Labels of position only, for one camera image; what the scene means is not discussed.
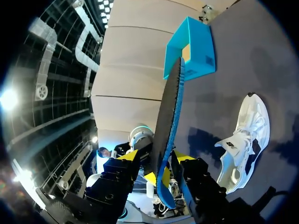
sneaker logo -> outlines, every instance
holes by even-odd
[[[231,149],[237,149],[231,142],[226,143]]]

gray table surface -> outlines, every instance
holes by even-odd
[[[290,191],[299,167],[299,60],[283,29],[257,0],[242,0],[211,22],[217,71],[185,83],[175,139],[177,149],[200,156],[217,179],[224,153],[219,139],[235,130],[248,92],[265,102],[271,122],[268,147],[244,189],[227,196],[253,204],[269,186]],[[284,196],[262,211],[269,218]]]

air duct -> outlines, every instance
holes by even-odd
[[[49,66],[51,64],[53,52],[55,51],[55,47],[57,44],[57,34],[54,29],[49,27],[40,18],[36,18],[33,21],[31,26],[29,27],[29,31],[48,43],[46,50],[43,53],[42,61],[37,73],[35,96],[36,101],[45,100],[48,95],[48,87],[46,83],[48,78]]]

blue box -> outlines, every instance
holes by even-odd
[[[215,55],[210,27],[187,17],[166,46],[164,79],[167,79],[175,61],[182,56],[182,50],[188,44],[190,45],[190,59],[185,61],[185,81],[215,72]]]

person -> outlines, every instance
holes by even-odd
[[[104,158],[109,158],[109,157],[113,157],[113,158],[118,158],[120,156],[123,156],[126,154],[126,152],[131,148],[130,143],[126,142],[123,144],[119,144],[117,146],[115,146],[114,150],[111,152],[108,149],[106,149],[105,147],[100,147],[98,149],[99,152],[99,156],[100,157],[104,157]]]

